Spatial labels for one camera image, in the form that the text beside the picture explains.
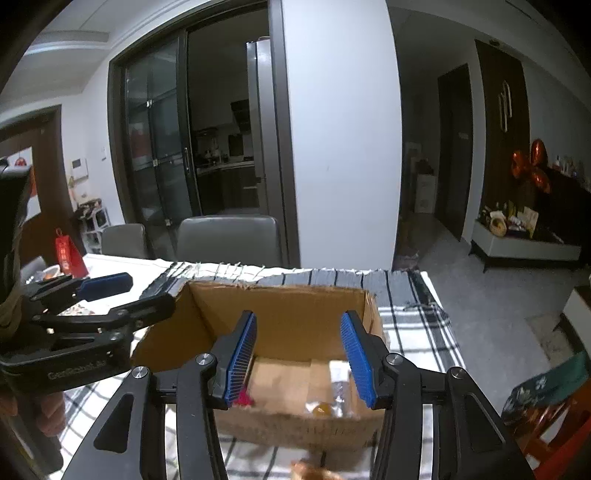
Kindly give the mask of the person's left hand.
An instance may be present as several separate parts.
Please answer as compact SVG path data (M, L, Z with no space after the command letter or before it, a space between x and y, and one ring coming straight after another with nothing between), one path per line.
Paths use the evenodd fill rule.
M9 417L16 417L19 413L18 401L11 394L2 392L1 413ZM39 399L40 413L35 420L37 428L46 437L55 437L66 426L65 400L62 392L48 394Z

